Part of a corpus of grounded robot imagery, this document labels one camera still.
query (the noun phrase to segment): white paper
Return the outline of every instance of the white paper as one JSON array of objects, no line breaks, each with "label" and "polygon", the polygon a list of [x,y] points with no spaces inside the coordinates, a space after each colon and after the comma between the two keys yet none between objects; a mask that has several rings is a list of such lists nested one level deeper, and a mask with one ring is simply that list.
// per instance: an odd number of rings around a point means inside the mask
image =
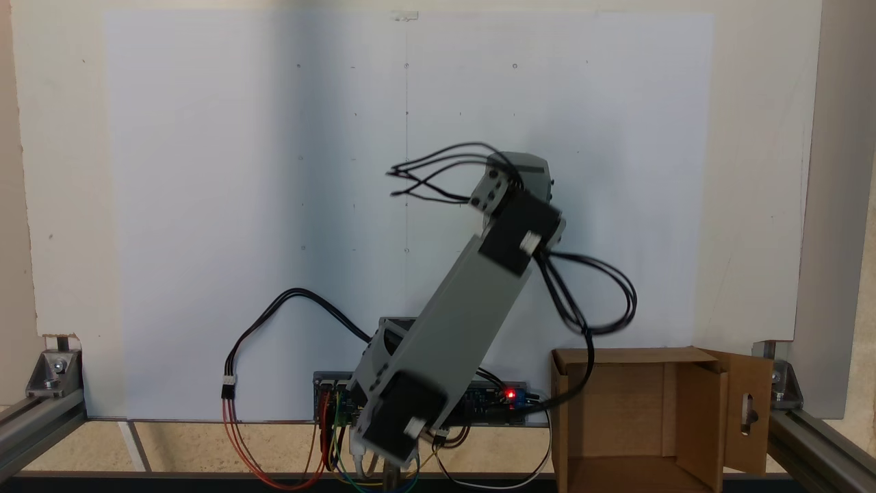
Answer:
[{"label": "white paper", "polygon": [[[557,249],[635,283],[636,322],[599,346],[690,344],[710,15],[116,11],[105,33],[129,418],[218,419],[225,357],[283,289],[367,333],[416,315],[481,218],[390,198],[384,172],[464,140],[547,159]],[[561,269],[592,323],[622,311]],[[582,345],[533,275],[484,365],[546,390],[549,350]],[[240,352],[240,417],[310,419],[313,372],[363,349],[286,302]]]}]

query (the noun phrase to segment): cardboard box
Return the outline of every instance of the cardboard box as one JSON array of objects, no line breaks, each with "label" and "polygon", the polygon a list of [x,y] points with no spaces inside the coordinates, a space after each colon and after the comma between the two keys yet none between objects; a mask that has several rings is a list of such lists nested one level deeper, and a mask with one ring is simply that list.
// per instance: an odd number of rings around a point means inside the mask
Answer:
[{"label": "cardboard box", "polygon": [[[555,349],[552,392],[583,349]],[[773,363],[695,347],[598,349],[578,397],[554,409],[559,493],[721,491],[724,466],[763,475]]]}]

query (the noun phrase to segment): green wire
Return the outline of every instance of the green wire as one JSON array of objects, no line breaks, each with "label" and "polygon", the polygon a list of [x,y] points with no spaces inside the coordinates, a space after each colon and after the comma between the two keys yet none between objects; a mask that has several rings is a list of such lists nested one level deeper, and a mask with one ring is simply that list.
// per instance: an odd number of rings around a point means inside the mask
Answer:
[{"label": "green wire", "polygon": [[[350,475],[347,474],[347,469],[343,466],[343,459],[341,458],[341,448],[337,445],[337,433],[336,433],[337,419],[338,419],[338,416],[340,416],[340,411],[341,411],[341,394],[339,393],[337,395],[337,401],[335,404],[335,424],[334,424],[334,427],[332,430],[332,443],[335,445],[335,450],[337,451],[337,466],[341,469],[341,474],[343,475],[343,478],[346,479],[348,482],[350,482],[350,485],[352,485],[353,488],[358,490],[359,493],[377,493],[373,489],[365,489],[365,488],[362,488],[361,486],[359,486],[358,484],[356,484],[356,482],[353,481],[353,478],[351,478]],[[401,491],[401,493],[408,493],[411,489],[413,489],[413,486],[415,484],[417,484],[417,480],[420,479],[420,454],[416,455],[416,460],[417,460],[417,474],[413,477],[413,480],[411,480],[411,483],[404,490],[396,489],[392,493],[396,493],[398,491]]]}]

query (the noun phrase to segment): screw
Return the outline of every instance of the screw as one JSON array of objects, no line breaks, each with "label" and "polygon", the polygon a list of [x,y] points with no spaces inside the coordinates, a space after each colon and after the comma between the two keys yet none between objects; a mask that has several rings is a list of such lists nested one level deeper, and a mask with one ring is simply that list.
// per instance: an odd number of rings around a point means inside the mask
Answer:
[{"label": "screw", "polygon": [[58,358],[52,363],[52,370],[55,373],[64,373],[64,370],[67,369],[67,362],[64,361],[64,358]]}]

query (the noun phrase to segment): circuit board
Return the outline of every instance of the circuit board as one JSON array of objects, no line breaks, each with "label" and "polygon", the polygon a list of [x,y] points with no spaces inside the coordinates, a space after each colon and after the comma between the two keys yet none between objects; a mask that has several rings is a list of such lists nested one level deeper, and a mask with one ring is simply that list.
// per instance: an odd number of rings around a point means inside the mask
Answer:
[{"label": "circuit board", "polygon": [[[314,372],[314,421],[320,422],[318,415],[320,409],[320,395],[331,391],[339,396],[331,401],[326,410],[327,420],[334,422],[335,407],[340,403],[338,412],[338,424],[341,426],[355,425],[362,408],[353,403],[347,385],[353,374],[349,372],[319,371]],[[450,412],[445,423],[456,425],[456,421],[464,421],[474,426],[502,426],[524,425],[526,421],[521,418],[513,423],[491,421],[488,410],[497,406],[516,409],[526,405],[527,386],[525,382],[506,382],[504,389],[498,389],[494,384],[483,380],[475,380],[469,384],[465,394],[459,400],[453,411]]]}]

